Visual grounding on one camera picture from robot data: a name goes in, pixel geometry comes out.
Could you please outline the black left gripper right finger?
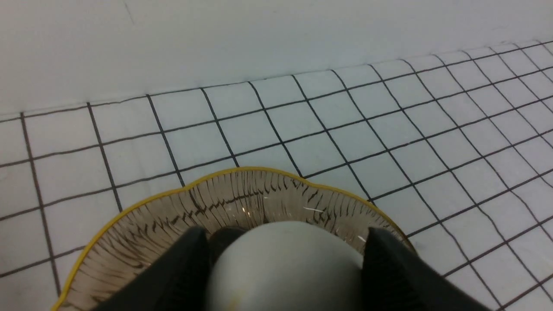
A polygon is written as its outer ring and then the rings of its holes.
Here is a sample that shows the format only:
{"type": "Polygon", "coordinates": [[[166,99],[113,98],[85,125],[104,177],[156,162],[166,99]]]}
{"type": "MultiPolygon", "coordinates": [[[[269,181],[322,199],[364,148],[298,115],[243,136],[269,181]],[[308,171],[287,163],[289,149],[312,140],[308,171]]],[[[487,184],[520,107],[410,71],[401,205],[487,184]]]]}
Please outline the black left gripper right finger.
{"type": "Polygon", "coordinates": [[[389,231],[370,228],[362,264],[366,311],[486,311],[389,231]]]}

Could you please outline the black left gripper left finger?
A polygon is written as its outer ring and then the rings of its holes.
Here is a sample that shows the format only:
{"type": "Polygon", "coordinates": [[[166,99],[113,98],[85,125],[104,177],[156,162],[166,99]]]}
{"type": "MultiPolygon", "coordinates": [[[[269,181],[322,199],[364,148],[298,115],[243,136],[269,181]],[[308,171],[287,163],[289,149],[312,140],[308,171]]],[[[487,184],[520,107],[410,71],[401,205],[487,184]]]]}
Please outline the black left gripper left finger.
{"type": "Polygon", "coordinates": [[[211,270],[203,228],[188,229],[128,285],[95,311],[203,311],[211,270]]]}

